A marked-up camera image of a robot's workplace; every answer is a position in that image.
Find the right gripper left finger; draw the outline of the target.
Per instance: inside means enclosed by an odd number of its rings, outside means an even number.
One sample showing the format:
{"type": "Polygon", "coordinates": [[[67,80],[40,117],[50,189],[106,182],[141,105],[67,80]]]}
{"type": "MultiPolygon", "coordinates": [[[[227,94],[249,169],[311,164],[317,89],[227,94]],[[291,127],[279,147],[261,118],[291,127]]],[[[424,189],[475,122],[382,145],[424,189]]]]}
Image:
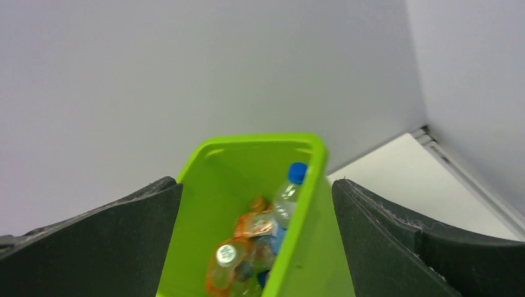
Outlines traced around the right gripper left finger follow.
{"type": "Polygon", "coordinates": [[[155,296],[183,185],[132,194],[21,236],[1,236],[2,296],[155,296]]]}

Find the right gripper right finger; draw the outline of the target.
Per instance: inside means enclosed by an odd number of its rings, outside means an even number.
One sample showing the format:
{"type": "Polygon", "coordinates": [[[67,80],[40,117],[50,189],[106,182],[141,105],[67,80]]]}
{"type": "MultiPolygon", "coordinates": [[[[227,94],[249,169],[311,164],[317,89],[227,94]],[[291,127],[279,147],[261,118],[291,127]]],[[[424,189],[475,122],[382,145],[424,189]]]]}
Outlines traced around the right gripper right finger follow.
{"type": "Polygon", "coordinates": [[[523,296],[524,243],[467,231],[348,180],[331,188],[357,296],[523,296]]]}

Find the pepsi bottle blue cap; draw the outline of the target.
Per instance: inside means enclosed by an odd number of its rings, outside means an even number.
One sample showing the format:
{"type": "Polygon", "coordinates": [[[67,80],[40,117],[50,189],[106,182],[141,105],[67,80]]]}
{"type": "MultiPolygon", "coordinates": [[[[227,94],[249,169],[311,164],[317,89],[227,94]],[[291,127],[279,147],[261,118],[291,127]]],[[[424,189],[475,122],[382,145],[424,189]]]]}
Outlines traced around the pepsi bottle blue cap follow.
{"type": "Polygon", "coordinates": [[[270,249],[274,255],[278,255],[284,242],[307,170],[306,163],[292,163],[289,166],[286,181],[273,198],[270,249]]]}

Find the orange crushed bottle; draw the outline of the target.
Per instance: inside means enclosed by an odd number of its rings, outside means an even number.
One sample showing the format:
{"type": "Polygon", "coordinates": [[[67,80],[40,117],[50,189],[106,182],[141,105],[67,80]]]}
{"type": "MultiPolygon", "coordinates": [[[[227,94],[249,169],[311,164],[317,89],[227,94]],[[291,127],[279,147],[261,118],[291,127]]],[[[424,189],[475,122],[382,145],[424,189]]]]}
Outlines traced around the orange crushed bottle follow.
{"type": "Polygon", "coordinates": [[[259,296],[253,243],[243,238],[220,243],[209,261],[205,289],[208,296],[259,296]]]}

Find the crushed blue label bottle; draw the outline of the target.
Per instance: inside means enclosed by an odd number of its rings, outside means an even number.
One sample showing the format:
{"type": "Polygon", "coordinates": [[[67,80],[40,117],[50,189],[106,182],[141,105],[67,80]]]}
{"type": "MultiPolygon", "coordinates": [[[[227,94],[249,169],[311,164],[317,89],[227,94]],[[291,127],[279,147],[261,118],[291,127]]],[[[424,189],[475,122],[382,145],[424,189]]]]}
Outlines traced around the crushed blue label bottle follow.
{"type": "Polygon", "coordinates": [[[249,262],[258,285],[264,289],[277,257],[271,249],[272,236],[256,236],[249,238],[248,242],[251,244],[249,262]]]}

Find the green plastic bin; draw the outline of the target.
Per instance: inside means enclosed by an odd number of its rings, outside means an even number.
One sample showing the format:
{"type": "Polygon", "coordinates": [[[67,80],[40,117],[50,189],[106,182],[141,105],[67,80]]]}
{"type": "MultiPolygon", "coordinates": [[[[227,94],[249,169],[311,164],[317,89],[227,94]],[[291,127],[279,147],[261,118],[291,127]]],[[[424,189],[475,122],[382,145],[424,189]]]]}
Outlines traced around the green plastic bin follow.
{"type": "Polygon", "coordinates": [[[158,296],[205,296],[213,251],[257,196],[273,198],[292,163],[308,166],[298,207],[263,296],[353,296],[331,185],[328,151],[309,133],[216,137],[191,155],[158,296]]]}

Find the small orange label bottle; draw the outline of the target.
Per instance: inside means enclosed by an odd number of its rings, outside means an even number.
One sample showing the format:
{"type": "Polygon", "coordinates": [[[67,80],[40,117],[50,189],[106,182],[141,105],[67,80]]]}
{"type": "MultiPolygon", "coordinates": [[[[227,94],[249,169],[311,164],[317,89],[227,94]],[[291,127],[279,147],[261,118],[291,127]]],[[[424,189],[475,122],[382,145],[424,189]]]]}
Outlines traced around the small orange label bottle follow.
{"type": "Polygon", "coordinates": [[[273,229],[272,211],[250,212],[239,217],[233,229],[234,238],[255,238],[267,236],[273,229]]]}

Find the orange juice bottle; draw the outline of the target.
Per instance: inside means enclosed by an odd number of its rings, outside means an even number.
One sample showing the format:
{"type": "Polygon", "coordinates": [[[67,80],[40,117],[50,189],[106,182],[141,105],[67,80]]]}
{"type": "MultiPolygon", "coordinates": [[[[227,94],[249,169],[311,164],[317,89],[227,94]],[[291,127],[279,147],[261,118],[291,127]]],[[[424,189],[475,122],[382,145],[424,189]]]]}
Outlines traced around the orange juice bottle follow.
{"type": "Polygon", "coordinates": [[[263,212],[269,210],[271,205],[265,197],[257,196],[249,203],[249,208],[253,212],[263,212]]]}

